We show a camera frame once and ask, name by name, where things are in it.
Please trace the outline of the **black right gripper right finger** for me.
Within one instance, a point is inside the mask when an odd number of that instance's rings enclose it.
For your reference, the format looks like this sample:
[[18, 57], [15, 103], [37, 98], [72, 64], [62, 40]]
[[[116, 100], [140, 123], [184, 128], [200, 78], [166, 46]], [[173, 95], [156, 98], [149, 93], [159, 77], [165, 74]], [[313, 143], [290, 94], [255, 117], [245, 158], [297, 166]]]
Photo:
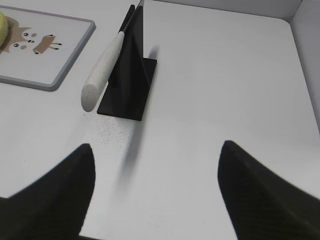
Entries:
[[217, 180], [237, 239], [320, 238], [320, 200], [281, 178], [232, 140], [221, 148]]

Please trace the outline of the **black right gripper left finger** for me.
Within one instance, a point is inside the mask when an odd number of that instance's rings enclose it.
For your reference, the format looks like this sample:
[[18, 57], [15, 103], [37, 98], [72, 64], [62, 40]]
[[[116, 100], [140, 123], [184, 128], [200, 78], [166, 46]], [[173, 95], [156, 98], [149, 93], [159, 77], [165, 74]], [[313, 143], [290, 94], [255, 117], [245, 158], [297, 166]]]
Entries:
[[2, 240], [83, 240], [80, 235], [96, 181], [88, 143], [41, 178], [0, 200]]

